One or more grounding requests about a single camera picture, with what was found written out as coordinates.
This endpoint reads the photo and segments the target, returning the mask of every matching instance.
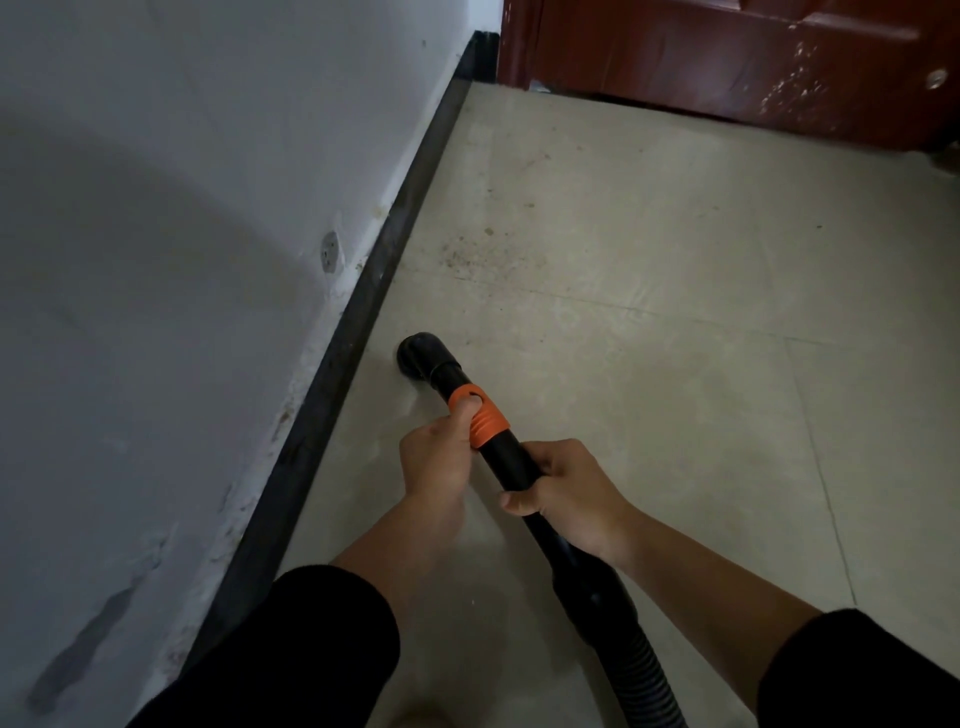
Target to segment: wall socket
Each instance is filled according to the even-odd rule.
[[[339,257],[340,238],[337,236],[337,231],[330,231],[324,235],[324,240],[320,244],[320,264],[324,268],[324,273],[336,272]]]

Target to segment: vacuum wand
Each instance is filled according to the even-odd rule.
[[[506,418],[473,384],[443,342],[418,333],[400,342],[396,363],[409,378],[426,381],[451,411],[460,399],[483,401],[470,425],[470,444],[504,490],[522,491],[543,476]],[[553,570],[553,590],[584,641],[596,650],[631,728],[685,726],[657,656],[636,621],[636,607],[616,571],[573,546],[539,513],[524,519]]]

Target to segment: vacuum hose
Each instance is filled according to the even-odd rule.
[[[451,410],[463,397],[476,395],[483,400],[470,425],[470,444],[483,455],[504,490],[526,490],[543,475],[507,420],[470,382],[440,339],[431,333],[404,339],[396,350],[396,363],[411,379],[428,382]],[[596,650],[627,724],[631,728],[686,726],[616,571],[572,546],[539,513],[523,520],[550,563],[553,591],[566,615]]]

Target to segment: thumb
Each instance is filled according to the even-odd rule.
[[[541,509],[540,490],[535,485],[526,491],[506,491],[500,494],[500,507],[511,516],[532,516]]]
[[[449,420],[450,432],[457,440],[469,441],[470,422],[473,420],[473,415],[480,410],[482,405],[483,400],[476,395],[464,397],[457,402],[453,408],[453,412],[450,413]]]

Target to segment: brown door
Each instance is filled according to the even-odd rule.
[[[536,5],[525,70],[550,87],[891,149],[936,144],[958,119],[958,0]]]

